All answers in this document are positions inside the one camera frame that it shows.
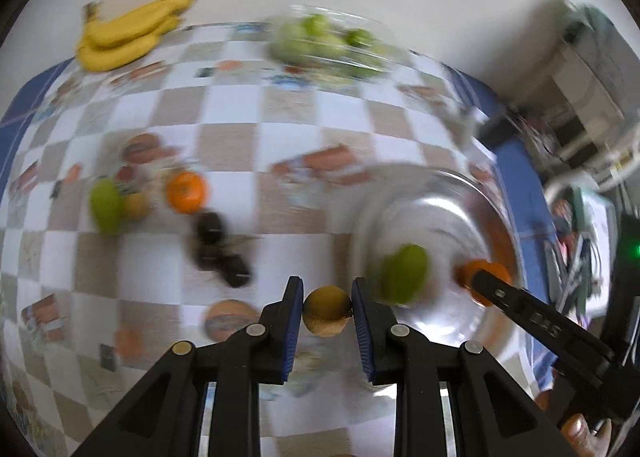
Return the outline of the person's right hand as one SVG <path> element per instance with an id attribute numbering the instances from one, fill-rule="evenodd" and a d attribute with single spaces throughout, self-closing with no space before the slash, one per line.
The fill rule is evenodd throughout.
<path id="1" fill-rule="evenodd" d="M 592 432 L 582 414 L 576 414 L 561 428 L 565 440 L 580 457 L 605 457 L 611 444 L 612 421 L 604 419 L 600 429 Z"/>

